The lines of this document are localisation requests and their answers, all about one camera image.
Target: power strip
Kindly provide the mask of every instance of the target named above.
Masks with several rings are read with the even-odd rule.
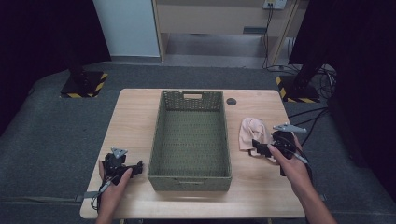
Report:
[[[272,6],[272,9],[285,9],[287,2],[288,0],[265,0],[262,8],[269,9]]]

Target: stand base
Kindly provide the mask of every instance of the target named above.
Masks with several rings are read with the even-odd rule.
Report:
[[[63,98],[82,98],[82,97],[95,97],[102,89],[107,74],[103,72],[84,72],[90,83],[88,88],[81,88],[70,76],[67,79],[64,87],[61,90],[61,97]]]
[[[320,103],[320,98],[312,86],[307,86],[302,91],[293,88],[294,76],[280,76],[276,78],[276,84],[279,87],[280,97],[284,102],[294,103]]]

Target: gray carpet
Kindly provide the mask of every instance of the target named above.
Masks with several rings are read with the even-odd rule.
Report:
[[[33,86],[20,112],[0,137],[2,196],[74,198],[83,193],[122,89],[277,90],[275,76],[279,75],[244,68],[106,63],[90,65],[87,70],[108,73],[105,86],[96,98],[60,98],[67,71],[45,77]],[[285,103],[284,106],[288,115],[293,115],[326,103],[323,100],[320,104]],[[317,114],[305,114],[290,121],[299,123]],[[309,130],[311,125],[312,121],[302,127]],[[304,139],[306,134],[298,136]],[[326,204],[339,223],[396,223],[395,203],[370,169],[358,168],[348,158],[330,115],[318,120],[304,150],[314,170],[316,188],[326,195]],[[168,221],[144,220],[144,223]],[[93,223],[93,220],[79,216],[78,204],[0,203],[0,223]],[[267,222],[266,219],[221,219],[177,223]],[[273,223],[305,222],[297,218],[273,219]]]

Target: green woven basket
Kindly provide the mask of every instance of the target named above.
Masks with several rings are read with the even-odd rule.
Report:
[[[228,190],[231,163],[221,91],[163,91],[148,167],[155,190]]]

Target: light wood tabletop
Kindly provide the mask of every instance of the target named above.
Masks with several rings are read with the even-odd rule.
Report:
[[[126,165],[144,163],[143,174],[130,179],[115,218],[304,217],[279,166],[239,150],[244,118],[261,119],[271,133],[274,125],[289,122],[277,91],[208,90],[222,91],[225,101],[236,100],[236,105],[224,103],[233,176],[228,191],[155,191],[148,180],[148,167],[161,91],[122,90],[114,109],[98,160],[102,161],[111,147],[118,147],[128,150]],[[96,165],[87,191],[97,191],[100,185]],[[97,217],[91,199],[84,200],[80,214]]]

